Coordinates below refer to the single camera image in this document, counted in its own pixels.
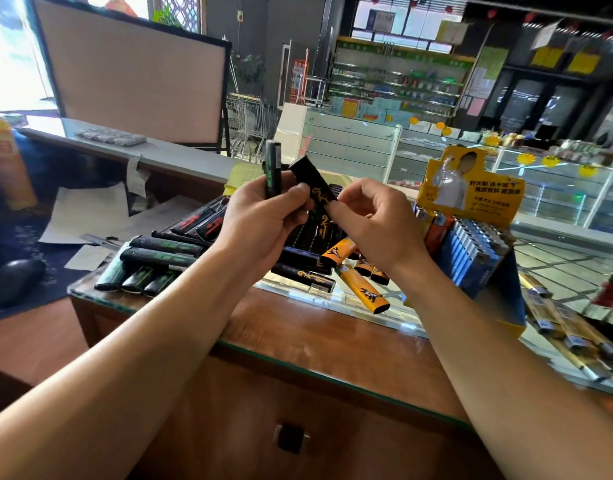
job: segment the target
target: yellow flower decoration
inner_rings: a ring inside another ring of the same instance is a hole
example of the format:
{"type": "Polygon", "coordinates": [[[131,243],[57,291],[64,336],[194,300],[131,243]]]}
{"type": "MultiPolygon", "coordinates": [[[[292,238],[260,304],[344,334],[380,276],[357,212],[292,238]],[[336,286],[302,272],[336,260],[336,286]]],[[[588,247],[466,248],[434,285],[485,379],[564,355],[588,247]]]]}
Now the yellow flower decoration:
{"type": "Polygon", "coordinates": [[[554,157],[554,156],[548,156],[548,157],[544,157],[542,159],[542,164],[547,167],[547,168],[553,168],[555,167],[558,163],[560,163],[560,158],[558,157],[554,157]]]}
{"type": "Polygon", "coordinates": [[[522,153],[518,155],[517,161],[520,165],[531,165],[536,160],[531,153],[522,153]]]}
{"type": "Polygon", "coordinates": [[[500,138],[497,136],[487,136],[485,138],[485,144],[487,146],[498,146],[500,144],[500,138]]]}
{"type": "Polygon", "coordinates": [[[593,165],[582,165],[582,167],[578,169],[578,175],[583,178],[592,177],[596,173],[598,173],[598,167],[595,167],[593,165]]]}

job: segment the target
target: orange juice bottle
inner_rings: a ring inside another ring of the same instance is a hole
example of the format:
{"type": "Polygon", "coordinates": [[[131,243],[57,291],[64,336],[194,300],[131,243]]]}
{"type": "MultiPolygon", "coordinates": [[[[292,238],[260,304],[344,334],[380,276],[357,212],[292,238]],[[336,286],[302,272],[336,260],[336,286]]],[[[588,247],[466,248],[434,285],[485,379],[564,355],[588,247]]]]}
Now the orange juice bottle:
{"type": "Polygon", "coordinates": [[[38,198],[30,183],[24,160],[15,143],[11,125],[0,117],[0,187],[12,210],[35,207],[38,198]]]}

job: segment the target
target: shopping cart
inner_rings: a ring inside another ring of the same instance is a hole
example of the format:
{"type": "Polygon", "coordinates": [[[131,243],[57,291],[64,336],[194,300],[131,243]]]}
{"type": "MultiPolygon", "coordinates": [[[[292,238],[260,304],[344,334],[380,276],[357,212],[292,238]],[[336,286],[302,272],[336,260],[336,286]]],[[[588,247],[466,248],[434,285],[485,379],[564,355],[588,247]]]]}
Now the shopping cart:
{"type": "Polygon", "coordinates": [[[278,126],[275,106],[259,97],[231,93],[226,111],[233,157],[261,163],[264,142],[273,138],[278,126]]]}

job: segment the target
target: hand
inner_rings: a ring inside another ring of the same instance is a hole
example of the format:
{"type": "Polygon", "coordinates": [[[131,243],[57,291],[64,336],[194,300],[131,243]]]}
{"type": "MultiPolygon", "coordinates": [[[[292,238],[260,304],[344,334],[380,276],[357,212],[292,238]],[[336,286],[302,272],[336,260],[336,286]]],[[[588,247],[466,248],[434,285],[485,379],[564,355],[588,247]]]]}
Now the hand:
{"type": "Polygon", "coordinates": [[[265,200],[265,188],[266,177],[259,177],[235,191],[212,246],[229,252],[251,284],[276,263],[288,234],[307,222],[314,206],[309,186],[296,185],[290,171],[282,172],[282,195],[265,200]]]}
{"type": "Polygon", "coordinates": [[[394,281],[408,279],[405,275],[412,269],[435,266],[402,192],[377,180],[360,178],[340,193],[337,202],[329,204],[328,212],[367,260],[394,281]]]}

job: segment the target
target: pink paper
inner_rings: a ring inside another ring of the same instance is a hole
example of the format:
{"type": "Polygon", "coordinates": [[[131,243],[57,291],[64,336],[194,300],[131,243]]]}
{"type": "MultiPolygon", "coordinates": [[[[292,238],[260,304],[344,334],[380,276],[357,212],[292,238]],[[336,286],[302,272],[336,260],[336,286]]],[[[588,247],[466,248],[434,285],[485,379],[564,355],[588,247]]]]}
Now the pink paper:
{"type": "Polygon", "coordinates": [[[479,116],[482,111],[483,106],[485,105],[486,99],[482,98],[473,98],[471,101],[471,106],[467,110],[467,114],[470,116],[479,116]]]}

